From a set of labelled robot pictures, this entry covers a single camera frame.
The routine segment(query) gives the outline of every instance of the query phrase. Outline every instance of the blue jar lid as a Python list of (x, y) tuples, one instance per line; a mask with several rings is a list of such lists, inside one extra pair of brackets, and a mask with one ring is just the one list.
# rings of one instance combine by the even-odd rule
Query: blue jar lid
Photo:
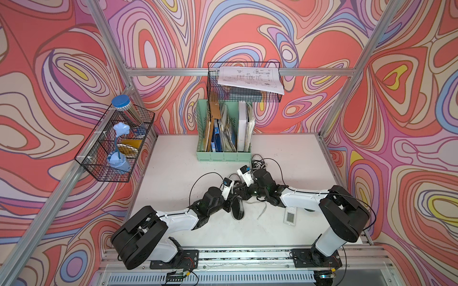
[(121, 94), (113, 98), (111, 100), (111, 103), (113, 104), (114, 107), (121, 108), (121, 107), (129, 105), (129, 103), (131, 103), (131, 100), (129, 99), (127, 95)]

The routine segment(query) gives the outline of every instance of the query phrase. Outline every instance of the psychedelic patterned wall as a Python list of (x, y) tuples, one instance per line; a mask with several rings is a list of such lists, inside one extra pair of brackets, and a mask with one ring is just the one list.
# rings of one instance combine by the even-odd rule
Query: psychedelic patterned wall
[[(207, 67), (279, 60), (283, 67), (353, 67), (384, 0), (111, 0), (101, 7), (127, 66)], [(159, 133), (196, 133), (206, 77), (134, 78)], [(284, 78), (280, 104), (256, 106), (256, 132), (317, 132), (344, 77)]]
[[(318, 132), (340, 93), (345, 76), (296, 76), (285, 84), (279, 103), (254, 103), (258, 133)], [(136, 86), (146, 107), (156, 113), (158, 133), (193, 134), (193, 116), (199, 98), (206, 98), (207, 77), (137, 77)]]
[[(0, 24), (3, 263), (124, 84), (80, 1), (2, 1)], [(129, 183), (80, 178), (16, 285), (89, 283), (151, 145)]]
[(148, 136), (128, 183), (97, 182), (85, 173), (17, 280), (17, 286), (89, 285), (111, 235), (121, 226), (147, 163)]
[(2, 263), (124, 85), (76, 1), (2, 1), (0, 23)]
[(327, 135), (406, 285), (458, 285), (458, 3), (407, 0)]

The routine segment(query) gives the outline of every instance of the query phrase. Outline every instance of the small white device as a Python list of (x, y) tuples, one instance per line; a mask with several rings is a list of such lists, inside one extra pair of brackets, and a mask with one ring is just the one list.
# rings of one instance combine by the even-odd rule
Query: small white device
[(224, 178), (223, 181), (223, 190), (221, 191), (221, 195), (223, 196), (224, 200), (228, 199), (229, 193), (234, 186), (234, 181), (228, 178)]
[(237, 170), (237, 174), (241, 176), (246, 184), (249, 187), (255, 181), (253, 180), (253, 176), (251, 175), (251, 168), (247, 165), (243, 166), (242, 168)]
[(295, 226), (296, 225), (296, 215), (297, 215), (297, 208), (296, 207), (286, 207), (285, 208), (285, 217), (283, 219), (283, 222), (290, 225), (290, 226)]

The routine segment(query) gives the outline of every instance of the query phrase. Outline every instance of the sneaker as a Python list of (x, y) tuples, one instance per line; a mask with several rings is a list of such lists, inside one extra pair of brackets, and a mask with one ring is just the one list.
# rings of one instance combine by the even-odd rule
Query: sneaker
[(243, 201), (240, 196), (237, 196), (232, 201), (231, 205), (232, 217), (235, 220), (241, 220), (245, 216), (245, 211), (243, 210)]

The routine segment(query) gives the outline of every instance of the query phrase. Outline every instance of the mounting plate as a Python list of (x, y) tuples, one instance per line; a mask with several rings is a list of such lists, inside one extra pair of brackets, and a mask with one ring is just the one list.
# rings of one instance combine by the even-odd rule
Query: mounting plate
[(340, 260), (339, 253), (334, 251), (332, 256), (329, 256), (323, 261), (321, 265), (313, 264), (309, 256), (310, 248), (294, 248), (291, 250), (293, 255), (294, 266), (296, 268), (310, 268), (310, 267), (332, 267), (340, 268), (342, 267), (342, 261)]
[[(150, 269), (191, 269), (197, 268), (197, 263), (199, 260), (199, 250), (197, 249), (185, 249), (182, 251), (179, 258), (177, 257), (180, 253), (178, 253), (170, 262), (165, 263), (160, 260), (152, 260), (149, 264)], [(191, 260), (185, 257), (189, 257), (192, 259), (194, 263), (194, 267), (191, 265)]]

